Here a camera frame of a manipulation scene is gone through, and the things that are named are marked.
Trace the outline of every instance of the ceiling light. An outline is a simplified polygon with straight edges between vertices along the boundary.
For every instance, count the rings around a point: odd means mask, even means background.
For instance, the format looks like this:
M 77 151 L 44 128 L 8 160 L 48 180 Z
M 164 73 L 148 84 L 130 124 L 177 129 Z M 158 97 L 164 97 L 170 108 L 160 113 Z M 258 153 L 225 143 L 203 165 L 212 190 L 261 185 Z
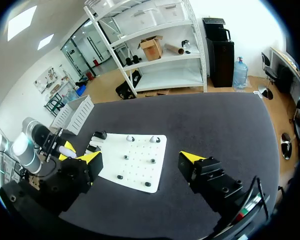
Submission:
M 51 34 L 50 36 L 47 36 L 46 38 L 42 39 L 39 42 L 38 50 L 43 48 L 45 45 L 49 44 L 51 39 L 54 37 L 55 34 Z
M 35 14 L 37 6 L 33 6 L 28 10 L 20 13 L 12 18 L 8 23 L 8 42 L 22 30 L 31 25 L 32 18 Z
M 92 21 L 90 20 L 90 21 L 88 21 L 85 25 L 83 25 L 84 27 L 88 27 L 88 26 L 90 26 L 92 24 Z

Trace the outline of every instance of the shelf plank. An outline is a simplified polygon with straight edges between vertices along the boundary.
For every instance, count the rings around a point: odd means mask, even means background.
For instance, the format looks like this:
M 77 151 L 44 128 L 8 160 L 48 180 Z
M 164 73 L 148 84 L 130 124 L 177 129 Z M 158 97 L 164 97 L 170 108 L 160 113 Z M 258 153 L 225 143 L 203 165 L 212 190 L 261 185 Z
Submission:
M 95 18 L 95 21 L 98 22 L 100 19 L 102 18 L 105 18 L 107 17 L 107 15 L 113 13 L 113 14 L 118 14 L 118 13 L 122 13 L 121 10 L 123 9 L 127 9 L 127 8 L 131 8 L 131 6 L 126 6 L 126 4 L 141 4 L 142 1 L 135 1 L 135 0 L 123 0 L 119 3 L 117 3 L 116 5 L 110 7 L 108 10 L 104 11 L 102 14 L 98 15 L 96 18 Z
M 177 27 L 177 26 L 191 25 L 191 24 L 192 24 L 191 20 L 183 20 L 183 21 L 173 21 L 173 22 L 160 24 L 160 25 L 157 25 L 157 26 L 148 27 L 148 28 L 143 29 L 141 31 L 137 31 L 137 32 L 134 32 L 130 35 L 126 35 L 126 36 L 122 37 L 121 39 L 111 43 L 110 47 L 113 48 L 113 47 L 115 47 L 119 44 L 122 44 L 122 43 L 126 42 L 126 41 L 129 41 L 129 40 L 134 39 L 136 37 L 139 37 L 141 35 L 152 33 L 152 32 L 158 31 L 158 30 L 173 28 L 173 27 Z
M 128 71 L 128 70 L 142 68 L 142 67 L 146 67 L 146 66 L 150 66 L 150 65 L 154 65 L 154 64 L 162 64 L 162 63 L 178 61 L 178 60 L 199 59 L 200 58 L 199 50 L 197 48 L 195 48 L 194 46 L 192 47 L 192 51 L 190 54 L 184 53 L 182 55 L 177 55 L 176 53 L 174 53 L 168 49 L 164 49 L 163 51 L 164 52 L 162 54 L 162 57 L 157 60 L 148 61 L 144 57 L 141 62 L 139 62 L 137 64 L 132 64 L 130 66 L 125 66 L 123 68 L 123 70 Z
M 158 89 L 202 87 L 203 85 L 199 69 L 169 69 L 144 73 L 135 90 L 141 92 Z

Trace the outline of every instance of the dumbbell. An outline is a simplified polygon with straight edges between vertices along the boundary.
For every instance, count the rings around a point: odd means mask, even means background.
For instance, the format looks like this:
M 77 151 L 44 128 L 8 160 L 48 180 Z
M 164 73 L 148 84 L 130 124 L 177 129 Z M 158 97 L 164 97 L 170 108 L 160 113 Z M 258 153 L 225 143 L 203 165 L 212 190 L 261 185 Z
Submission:
M 127 57 L 127 58 L 125 59 L 125 62 L 126 62 L 126 64 L 127 64 L 128 66 L 131 66 L 131 65 L 133 64 L 133 62 L 131 61 L 131 58 L 130 58 L 130 57 Z
M 132 58 L 135 64 L 138 64 L 142 60 L 141 57 L 138 57 L 137 55 L 134 55 Z

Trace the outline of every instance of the white peg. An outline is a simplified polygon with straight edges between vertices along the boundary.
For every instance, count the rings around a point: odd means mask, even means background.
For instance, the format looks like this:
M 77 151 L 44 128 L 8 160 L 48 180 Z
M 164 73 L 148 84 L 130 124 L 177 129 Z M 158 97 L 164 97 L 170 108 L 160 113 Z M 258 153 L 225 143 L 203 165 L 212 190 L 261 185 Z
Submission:
M 126 136 L 126 140 L 129 141 L 129 142 L 134 142 L 135 141 L 135 138 L 133 136 Z
M 150 143 L 160 143 L 160 138 L 158 138 L 156 136 L 152 136 L 150 138 Z

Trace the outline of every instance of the chair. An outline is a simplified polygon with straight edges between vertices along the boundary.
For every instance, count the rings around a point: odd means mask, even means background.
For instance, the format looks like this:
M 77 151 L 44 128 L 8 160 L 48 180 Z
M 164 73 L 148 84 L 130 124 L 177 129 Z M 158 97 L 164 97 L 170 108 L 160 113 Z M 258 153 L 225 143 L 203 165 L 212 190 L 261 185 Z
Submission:
M 290 138 L 289 134 L 286 132 L 281 135 L 281 152 L 286 160 L 290 159 L 292 155 L 292 142 L 297 139 L 300 143 L 300 118 L 296 117 L 298 110 L 300 110 L 300 98 L 296 103 L 293 119 L 289 119 L 290 123 L 293 122 L 294 136 Z
M 275 73 L 275 71 L 270 68 L 270 60 L 269 58 L 262 52 L 262 70 L 264 70 L 267 79 L 269 79 L 269 83 L 267 86 L 264 85 L 259 85 L 258 86 L 258 91 L 267 99 L 271 100 L 274 98 L 273 93 L 269 89 L 270 83 L 273 85 L 276 80 L 278 80 L 278 76 Z
M 52 97 L 44 107 L 49 110 L 53 116 L 57 116 L 56 110 L 60 111 L 65 105 L 62 102 L 62 97 L 57 93 Z

